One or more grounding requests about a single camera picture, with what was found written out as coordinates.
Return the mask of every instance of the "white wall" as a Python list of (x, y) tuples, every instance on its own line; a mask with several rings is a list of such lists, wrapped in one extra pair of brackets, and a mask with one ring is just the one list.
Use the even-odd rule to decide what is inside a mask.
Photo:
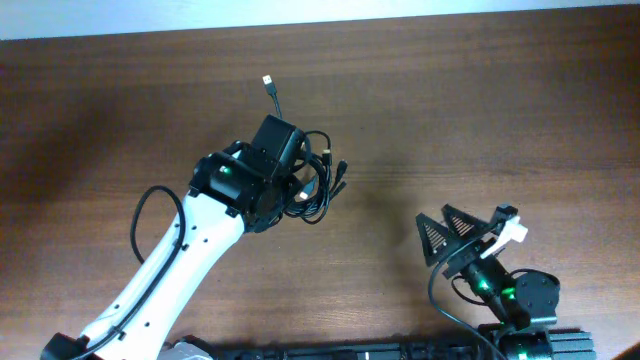
[(0, 0), (0, 39), (640, 3), (640, 0)]

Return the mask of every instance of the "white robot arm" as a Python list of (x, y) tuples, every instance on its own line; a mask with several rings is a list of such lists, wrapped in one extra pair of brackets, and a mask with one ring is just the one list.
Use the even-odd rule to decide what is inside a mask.
[[(208, 196), (186, 196), (183, 244), (153, 294), (124, 328), (95, 352), (101, 359), (156, 359), (164, 339), (213, 264), (244, 233), (242, 218), (225, 214), (226, 206)], [(169, 258), (180, 227), (176, 215), (167, 233), (144, 262), (129, 285), (107, 309), (82, 332), (91, 339), (88, 348), (99, 343), (131, 311)]]
[[(264, 82), (281, 114), (275, 85), (270, 78)], [(309, 136), (314, 134), (326, 138), (322, 156), (311, 151)], [(169, 194), (178, 210), (166, 234), (124, 291), (80, 338), (54, 335), (40, 359), (156, 359), (204, 276), (242, 234), (263, 232), (284, 215), (308, 223), (324, 217), (329, 202), (346, 186), (340, 180), (347, 164), (340, 161), (334, 179), (331, 156), (331, 141), (325, 133), (303, 132), (268, 115), (250, 144), (236, 141), (202, 158), (182, 201), (163, 186), (150, 188), (134, 215), (131, 236), (136, 256), (142, 261), (135, 246), (137, 217), (156, 190)], [(316, 176), (302, 184), (295, 173), (306, 165)], [(313, 196), (297, 201), (301, 193)]]

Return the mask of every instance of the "brown wooden surface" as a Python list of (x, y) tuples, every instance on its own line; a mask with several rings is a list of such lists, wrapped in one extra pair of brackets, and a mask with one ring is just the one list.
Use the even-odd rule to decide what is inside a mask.
[[(272, 112), (331, 134), (349, 186), (319, 225), (285, 219), (214, 266), (171, 333), (329, 342), (454, 327), (429, 305), (414, 216), (510, 202), (501, 256), (562, 282), (559, 325), (603, 359), (640, 339), (640, 11), (590, 8), (0, 43), (0, 355), (77, 335), (138, 268), (150, 185)], [(153, 198), (148, 254), (173, 215)], [(438, 278), (436, 297), (493, 321)]]

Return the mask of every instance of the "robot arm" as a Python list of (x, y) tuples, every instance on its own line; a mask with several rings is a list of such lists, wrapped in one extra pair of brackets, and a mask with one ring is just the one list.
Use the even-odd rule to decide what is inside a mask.
[[(498, 206), (489, 222), (450, 205), (442, 208), (442, 214), (446, 226), (424, 214), (416, 217), (427, 266), (435, 265), (429, 278), (428, 293), (436, 310), (476, 336), (490, 354), (487, 358), (552, 359), (560, 356), (555, 354), (557, 349), (552, 348), (553, 339), (548, 332), (548, 327), (557, 321), (555, 309), (560, 299), (559, 280), (533, 269), (507, 272), (498, 261), (498, 254), (494, 254), (510, 240), (524, 240), (527, 228), (519, 224), (518, 209), (509, 205)], [(433, 283), (444, 265), (447, 265), (443, 271), (445, 278), (451, 279), (460, 274), (452, 280), (456, 294), (467, 302), (489, 308), (499, 324), (481, 325), (476, 330), (436, 304)], [(456, 279), (464, 279), (482, 301), (462, 295), (455, 286)], [(585, 356), (594, 355), (588, 351), (588, 346), (584, 350), (577, 355), (563, 356), (582, 359), (585, 353)]]
[[(265, 87), (279, 109), (270, 78)], [(312, 134), (327, 140), (322, 156), (311, 151)], [(295, 173), (307, 164), (316, 176), (304, 186)], [(136, 209), (133, 230), (146, 198), (163, 190), (178, 209), (166, 234), (124, 291), (79, 339), (58, 333), (40, 358), (156, 359), (178, 315), (222, 254), (242, 234), (263, 232), (284, 215), (319, 222), (329, 202), (345, 187), (340, 180), (346, 168), (346, 162), (340, 161), (334, 181), (329, 137), (319, 131), (305, 133), (268, 115), (251, 143), (236, 141), (202, 158), (182, 201), (163, 186), (150, 188)], [(314, 194), (297, 201), (301, 190), (313, 191), (316, 179)]]
[[(187, 195), (182, 204), (186, 216), (186, 233), (177, 257), (153, 295), (122, 331), (95, 352), (99, 358), (156, 359), (173, 323), (202, 279), (244, 232), (241, 217), (226, 215), (227, 207), (208, 196)], [(103, 339), (131, 311), (169, 257), (180, 226), (184, 224), (180, 223), (176, 215), (167, 233), (124, 291), (84, 329), (82, 336), (91, 339), (87, 347), (90, 348)]]

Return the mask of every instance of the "black cable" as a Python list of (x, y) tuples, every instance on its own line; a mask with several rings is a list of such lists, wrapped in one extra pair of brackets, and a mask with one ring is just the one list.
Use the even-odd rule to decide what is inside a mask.
[(278, 117), (282, 119), (282, 111), (280, 110), (280, 102), (278, 101), (278, 95), (274, 93), (273, 95), (271, 95), (271, 98), (273, 99), (273, 105), (275, 105), (276, 107), (276, 112), (278, 113)]
[[(310, 135), (320, 135), (326, 139), (327, 148), (322, 156), (314, 154), (311, 150)], [(329, 210), (331, 200), (346, 186), (346, 183), (340, 182), (340, 180), (346, 171), (347, 163), (344, 160), (340, 161), (334, 180), (331, 172), (331, 138), (326, 133), (318, 130), (305, 132), (304, 157), (309, 159), (307, 164), (316, 172), (315, 178), (318, 183), (316, 192), (303, 201), (291, 199), (285, 207), (284, 214), (292, 218), (299, 217), (307, 224), (313, 225), (319, 223), (324, 218)], [(301, 169), (301, 167), (297, 166), (294, 168), (294, 172), (299, 169)]]
[(482, 234), (472, 238), (469, 240), (469, 242), (465, 245), (463, 245), (461, 248), (459, 248), (458, 250), (452, 252), (449, 256), (447, 256), (444, 260), (442, 260), (441, 262), (438, 263), (438, 265), (436, 265), (436, 267), (433, 269), (433, 271), (431, 272), (431, 276), (429, 277), (429, 286), (428, 286), (428, 294), (429, 294), (429, 301), (431, 301), (431, 305), (433, 305), (434, 308), (436, 308), (436, 310), (438, 310), (442, 315), (448, 317), (449, 319), (451, 319), (453, 322), (455, 322), (456, 324), (462, 326), (463, 328), (467, 329), (470, 333), (472, 333), (475, 337), (477, 337), (478, 339), (482, 340), (490, 349), (492, 349), (501, 359), (507, 360), (506, 356), (504, 356), (504, 354), (502, 354), (502, 352), (500, 352), (500, 349), (498, 349), (497, 346), (495, 346), (494, 344), (491, 343), (491, 341), (489, 341), (487, 338), (485, 338), (484, 336), (482, 336), (482, 334), (480, 334), (478, 332), (478, 330), (474, 329), (471, 325), (467, 324), (466, 322), (458, 319), (457, 317), (449, 314), (448, 312), (446, 312), (444, 309), (442, 309), (437, 303), (436, 303), (436, 299), (433, 297), (433, 284), (435, 282), (435, 278), (438, 275), (438, 273), (440, 272), (440, 269), (442, 268), (442, 266), (444, 266), (444, 264), (446, 264), (449, 260), (451, 260), (451, 258), (453, 258), (454, 256), (458, 255), (460, 252), (462, 252), (464, 249), (472, 246), (476, 241), (482, 239), (483, 236), (485, 236), (486, 234), (488, 234), (490, 231), (494, 230), (496, 228), (497, 224), (494, 224), (493, 226), (491, 226), (490, 228), (488, 228), (486, 231), (484, 231)]
[(140, 299), (138, 299), (138, 301), (131, 308), (131, 310), (129, 310), (127, 315), (125, 315), (125, 317), (120, 321), (120, 323), (112, 327), (109, 330), (109, 333), (107, 333), (107, 335), (102, 340), (98, 341), (96, 344), (86, 349), (81, 355), (76, 356), (71, 360), (85, 359), (87, 356), (95, 353), (96, 351), (104, 347), (107, 343), (109, 343), (109, 341), (113, 340), (113, 338), (118, 336), (118, 334), (122, 333), (122, 330), (124, 329), (124, 327), (131, 321), (131, 319), (133, 319), (133, 317), (138, 313), (138, 311), (140, 311), (140, 308), (142, 308), (142, 306), (147, 301), (149, 296), (151, 296), (151, 294), (153, 293), (153, 290), (155, 290), (156, 286), (158, 286), (158, 283), (160, 282), (160, 280), (162, 280), (165, 273), (169, 270), (169, 267), (171, 267), (171, 264), (178, 256), (178, 253), (180, 252), (180, 248), (182, 247), (182, 243), (184, 241), (184, 236), (186, 233), (186, 228), (187, 228), (186, 216), (184, 214), (184, 208), (182, 207), (182, 202), (176, 196), (176, 194), (166, 186), (155, 185), (150, 187), (147, 191), (145, 191), (144, 194), (142, 194), (142, 197), (138, 202), (138, 206), (136, 206), (136, 210), (133, 213), (133, 220), (131, 223), (131, 229), (132, 229), (131, 234), (133, 235), (131, 238), (132, 244), (135, 244), (135, 228), (138, 223), (138, 217), (140, 217), (140, 212), (142, 211), (142, 207), (144, 206), (144, 203), (147, 201), (147, 198), (149, 198), (149, 196), (156, 191), (163, 191), (167, 193), (167, 195), (169, 195), (173, 200), (174, 204), (176, 205), (176, 209), (178, 210), (178, 218), (180, 219), (180, 232), (178, 233), (178, 239), (173, 245), (174, 247), (173, 247), (173, 250), (171, 251), (171, 254), (169, 254), (167, 261), (165, 261), (164, 265), (162, 265), (162, 267), (160, 268), (160, 271), (158, 271), (156, 276), (153, 278), (153, 280), (149, 284), (149, 287), (147, 287), (144, 293), (142, 293), (142, 296), (140, 296)]
[(458, 290), (458, 288), (456, 287), (456, 280), (460, 280), (460, 279), (464, 279), (462, 276), (458, 275), (456, 277), (454, 277), (453, 279), (451, 279), (451, 288), (453, 289), (453, 292), (456, 293), (456, 295), (458, 295), (462, 300), (473, 304), (473, 305), (478, 305), (478, 306), (487, 306), (487, 304), (483, 303), (482, 301), (477, 301), (477, 300), (473, 300), (471, 298), (469, 298), (468, 296), (466, 296), (465, 294), (461, 293), (460, 290)]
[(535, 272), (535, 273), (540, 273), (540, 274), (544, 274), (544, 275), (549, 275), (544, 271), (540, 271), (540, 270), (535, 270), (535, 269), (529, 269), (529, 268), (522, 268), (522, 269), (516, 269), (513, 270), (512, 272), (509, 273), (509, 276), (513, 276), (515, 274), (519, 274), (519, 273), (530, 273), (530, 272)]
[[(263, 76), (262, 82), (264, 83), (264, 88), (267, 94), (271, 96), (271, 99), (273, 100), (278, 117), (282, 119), (282, 110), (280, 109), (280, 102), (278, 101), (278, 90), (276, 89), (276, 84), (273, 82), (270, 75)], [(322, 155), (314, 154), (311, 150), (311, 141), (309, 140), (310, 135), (320, 135), (327, 140), (327, 147)], [(304, 147), (304, 153), (300, 154), (298, 157), (298, 160), (302, 160), (302, 162), (294, 165), (291, 173), (295, 174), (305, 166), (311, 166), (316, 172), (314, 179), (317, 179), (317, 189), (314, 195), (303, 201), (296, 201), (295, 197), (289, 199), (288, 203), (285, 204), (284, 214), (292, 218), (301, 218), (307, 224), (313, 225), (319, 223), (324, 218), (329, 209), (329, 203), (331, 200), (347, 185), (344, 181), (340, 182), (340, 180), (342, 180), (342, 176), (347, 170), (347, 163), (344, 160), (340, 161), (336, 177), (332, 180), (331, 138), (322, 131), (313, 130), (305, 132)], [(277, 224), (280, 220), (281, 217), (274, 219), (271, 226)]]
[(515, 326), (513, 324), (506, 324), (503, 325), (500, 330), (498, 330), (498, 332), (496, 333), (495, 338), (493, 339), (493, 343), (496, 345), (496, 347), (500, 346), (500, 340), (502, 340), (502, 338), (507, 335), (510, 334), (512, 332), (514, 332)]
[(476, 360), (482, 360), (482, 349), (480, 343), (476, 343)]

